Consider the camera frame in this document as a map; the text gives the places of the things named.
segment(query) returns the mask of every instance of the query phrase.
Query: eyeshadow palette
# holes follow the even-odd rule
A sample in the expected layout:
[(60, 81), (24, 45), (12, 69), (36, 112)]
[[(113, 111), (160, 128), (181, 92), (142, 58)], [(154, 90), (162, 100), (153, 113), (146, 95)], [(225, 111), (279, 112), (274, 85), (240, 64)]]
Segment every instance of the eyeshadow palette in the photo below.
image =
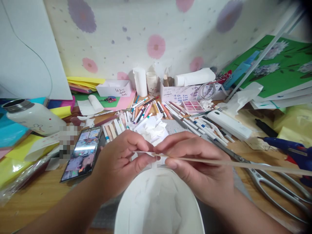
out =
[(188, 112), (205, 112), (204, 108), (199, 104), (198, 101), (183, 101), (182, 104)]

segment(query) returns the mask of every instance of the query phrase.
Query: phone screen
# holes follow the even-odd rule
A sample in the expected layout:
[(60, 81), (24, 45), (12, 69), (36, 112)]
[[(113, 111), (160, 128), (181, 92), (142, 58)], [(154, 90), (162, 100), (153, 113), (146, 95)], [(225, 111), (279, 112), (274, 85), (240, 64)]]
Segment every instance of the phone screen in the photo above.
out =
[(101, 126), (89, 128), (81, 132), (61, 182), (92, 171), (100, 131)]

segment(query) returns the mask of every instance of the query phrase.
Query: blue paper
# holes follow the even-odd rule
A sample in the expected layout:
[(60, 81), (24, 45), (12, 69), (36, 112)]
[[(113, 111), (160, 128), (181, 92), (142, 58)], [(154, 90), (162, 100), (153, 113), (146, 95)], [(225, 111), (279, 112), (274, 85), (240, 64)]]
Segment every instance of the blue paper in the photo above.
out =
[[(44, 104), (45, 97), (30, 99), (30, 102)], [(29, 129), (7, 118), (7, 111), (0, 108), (0, 148), (13, 147)]]

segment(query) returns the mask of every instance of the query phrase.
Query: scissor handle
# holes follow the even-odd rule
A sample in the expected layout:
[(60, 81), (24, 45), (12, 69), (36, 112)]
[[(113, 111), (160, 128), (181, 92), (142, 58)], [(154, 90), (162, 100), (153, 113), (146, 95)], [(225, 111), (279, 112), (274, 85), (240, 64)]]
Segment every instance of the scissor handle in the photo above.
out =
[(266, 198), (268, 199), (274, 206), (276, 206), (278, 209), (280, 209), (281, 211), (283, 211), (284, 213), (290, 215), (291, 217), (303, 222), (303, 223), (308, 223), (307, 221), (304, 221), (303, 219), (295, 216), (294, 214), (290, 213), (288, 210), (286, 210), (284, 207), (282, 207), (280, 204), (278, 204), (275, 200), (273, 200), (273, 198), (271, 198), (268, 193), (262, 188), (261, 186), (261, 182), (265, 183), (266, 185), (268, 185), (271, 189), (277, 191), (279, 194), (281, 194), (283, 197), (285, 197), (286, 199), (288, 199), (289, 201), (291, 201), (293, 204), (295, 204), (297, 207), (299, 207), (308, 217), (311, 217), (311, 213), (309, 211), (309, 209), (302, 204), (300, 201), (298, 201), (296, 198), (294, 198), (293, 196), (289, 195), (287, 192), (285, 192), (284, 190), (280, 189), (278, 186), (276, 186), (275, 184), (273, 184), (272, 182), (270, 182), (268, 179), (264, 178), (263, 176), (261, 176), (258, 172), (256, 172), (254, 169), (246, 169), (246, 171), (248, 172), (248, 174), (250, 175), (254, 185), (257, 187), (257, 189), (259, 190), (259, 192)]
[(289, 195), (291, 195), (291, 196), (293, 196), (295, 198), (298, 198), (299, 200), (302, 200), (304, 202), (307, 202), (309, 204), (312, 204), (312, 195), (303, 186), (301, 186), (297, 181), (295, 181), (293, 178), (291, 178), (289, 175), (287, 175), (285, 173), (277, 172), (277, 174), (279, 174), (280, 176), (284, 177), (286, 180), (291, 182), (300, 192), (302, 192), (302, 194), (306, 197), (306, 199), (301, 198), (297, 194), (295, 194), (294, 192), (290, 191), (287, 187), (282, 185), (279, 181), (277, 181), (274, 177), (272, 177), (266, 171), (263, 171), (263, 170), (257, 170), (257, 171), (259, 171), (262, 176), (264, 176), (266, 179), (268, 179), (273, 184), (278, 186), (280, 189), (284, 190)]

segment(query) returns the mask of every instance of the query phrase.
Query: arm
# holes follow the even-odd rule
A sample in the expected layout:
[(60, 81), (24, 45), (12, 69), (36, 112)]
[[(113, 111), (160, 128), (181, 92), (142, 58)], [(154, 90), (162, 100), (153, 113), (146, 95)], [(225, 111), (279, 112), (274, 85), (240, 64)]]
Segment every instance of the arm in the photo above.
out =
[(102, 148), (88, 178), (18, 233), (86, 233), (100, 206), (122, 193), (141, 170), (156, 161), (156, 158), (143, 154), (131, 162), (132, 151), (151, 151), (152, 148), (140, 134), (124, 131)]
[[(154, 150), (174, 158), (187, 156), (230, 160), (225, 152), (190, 132), (170, 135)], [(166, 159), (165, 163), (202, 202), (216, 211), (229, 233), (290, 233), (235, 189), (232, 167), (173, 158)]]

